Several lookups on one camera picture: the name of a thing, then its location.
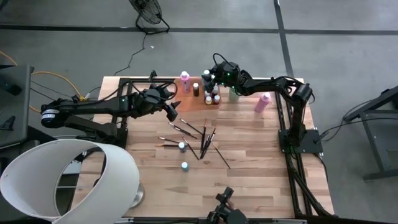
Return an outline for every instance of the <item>pink bottle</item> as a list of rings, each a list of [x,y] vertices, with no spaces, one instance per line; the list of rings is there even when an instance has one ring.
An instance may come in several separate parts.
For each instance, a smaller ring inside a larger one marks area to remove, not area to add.
[[[189,74],[186,71],[183,71],[180,75],[181,79],[181,89],[183,93],[189,93],[191,90],[191,83],[189,80]]]
[[[254,111],[257,113],[262,113],[264,109],[266,108],[267,104],[271,100],[271,94],[270,93],[264,93],[261,95],[259,98],[259,101],[257,102],[256,106],[254,107]]]

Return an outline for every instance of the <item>white lamp shade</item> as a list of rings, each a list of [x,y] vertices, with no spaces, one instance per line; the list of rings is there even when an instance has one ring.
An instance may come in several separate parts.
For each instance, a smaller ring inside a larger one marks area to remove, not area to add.
[[[93,190],[60,216],[55,191],[62,172],[80,153],[99,147],[105,153],[104,172]],[[114,223],[131,206],[139,186],[139,172],[130,153],[95,142],[64,139],[39,145],[13,160],[0,179],[3,197],[16,209],[53,223]]]

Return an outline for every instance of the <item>fan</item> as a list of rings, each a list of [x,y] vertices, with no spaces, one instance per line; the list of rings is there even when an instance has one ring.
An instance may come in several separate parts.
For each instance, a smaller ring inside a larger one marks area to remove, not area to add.
[[[136,19],[136,27],[148,35],[169,32],[170,26],[162,18],[162,10],[160,9],[157,0],[129,0],[133,8],[138,12]],[[145,19],[150,24],[159,24],[161,21],[166,24],[166,30],[158,30],[149,32],[148,28],[143,28],[138,25],[140,18]]]

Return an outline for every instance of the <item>paintbrush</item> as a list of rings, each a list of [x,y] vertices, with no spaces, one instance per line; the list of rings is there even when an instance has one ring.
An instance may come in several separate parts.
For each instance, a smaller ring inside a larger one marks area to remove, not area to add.
[[[159,139],[164,140],[164,141],[174,142],[174,143],[177,143],[177,144],[179,143],[178,141],[174,141],[174,140],[163,138],[163,137],[159,137]]]
[[[189,136],[193,137],[194,139],[198,139],[198,138],[196,138],[195,136],[193,136],[191,133],[189,133],[188,131],[186,131],[186,130],[184,130],[184,129],[182,129],[182,128],[176,126],[176,125],[174,125],[174,124],[171,123],[171,122],[169,122],[169,125],[173,126],[173,128],[176,129],[177,131],[180,131],[180,132],[182,132],[182,133],[184,133],[184,134],[186,134],[186,135],[189,135]]]
[[[213,147],[216,149],[216,151],[218,152],[218,154],[221,156],[221,158],[224,160],[225,164],[228,166],[229,169],[231,169],[231,167],[228,165],[227,161],[224,159],[223,155],[221,155],[220,151],[217,149],[217,147],[214,145],[214,143],[211,143],[213,145]]]
[[[209,135],[209,138],[208,138],[208,140],[206,141],[205,148],[204,148],[204,150],[203,150],[203,152],[202,152],[202,155],[201,155],[201,159],[204,158],[204,156],[205,156],[205,154],[206,154],[206,152],[207,152],[207,149],[208,149],[209,146],[210,146],[210,143],[212,142],[214,136],[216,135],[216,128],[217,128],[217,126],[214,128],[213,133],[212,133],[211,135]]]
[[[182,139],[184,139],[185,143],[187,144],[187,146],[191,149],[191,151],[193,152],[193,154],[195,155],[195,157],[199,160],[199,157],[197,156],[197,154],[195,153],[195,151],[192,149],[191,145],[189,145],[188,141],[182,137]]]
[[[205,119],[205,126],[203,127],[203,134],[201,135],[200,154],[203,152],[203,144],[205,143],[207,119]]]
[[[156,147],[178,147],[178,145],[173,145],[173,144],[159,144],[159,145],[156,145]]]
[[[188,122],[184,121],[183,119],[180,118],[180,120],[182,122],[184,122],[186,125],[188,125],[189,127],[191,127],[192,129],[194,129],[195,131],[197,131],[199,134],[202,134],[199,130],[197,130],[195,127],[193,127],[191,124],[189,124]]]

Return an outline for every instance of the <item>small bottle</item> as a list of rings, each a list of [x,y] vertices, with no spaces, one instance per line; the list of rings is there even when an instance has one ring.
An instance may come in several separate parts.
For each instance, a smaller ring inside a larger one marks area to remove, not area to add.
[[[219,95],[215,95],[215,96],[214,96],[213,103],[214,103],[215,105],[217,105],[217,104],[220,103],[220,96],[219,96]]]
[[[236,94],[234,88],[229,88],[228,100],[229,102],[237,102],[239,100],[239,95]]]
[[[189,74],[186,71],[183,71],[180,75],[181,79],[181,89],[183,93],[189,93],[191,86],[189,80]]]
[[[184,142],[180,142],[178,144],[178,148],[180,149],[180,152],[182,152],[182,153],[185,153],[187,151],[187,149],[185,148]]]
[[[211,96],[207,96],[206,100],[205,100],[206,105],[211,105],[212,102],[213,102],[213,99],[211,99]]]
[[[205,100],[206,100],[207,96],[211,96],[211,95],[209,92],[205,91]]]
[[[188,172],[188,170],[189,170],[189,165],[188,165],[188,163],[187,163],[187,162],[182,162],[182,163],[181,163],[181,169],[182,169],[184,172]]]
[[[257,113],[262,113],[264,109],[266,108],[267,104],[271,100],[271,94],[270,93],[264,93],[260,96],[259,101],[257,102],[256,106],[254,107],[254,111]]]
[[[218,94],[218,86],[215,85],[215,86],[213,87],[213,91],[211,91],[211,95],[212,95],[212,97],[214,97],[214,96],[217,95],[217,94]]]
[[[198,83],[194,83],[192,85],[193,87],[193,95],[194,96],[199,96],[199,84]]]

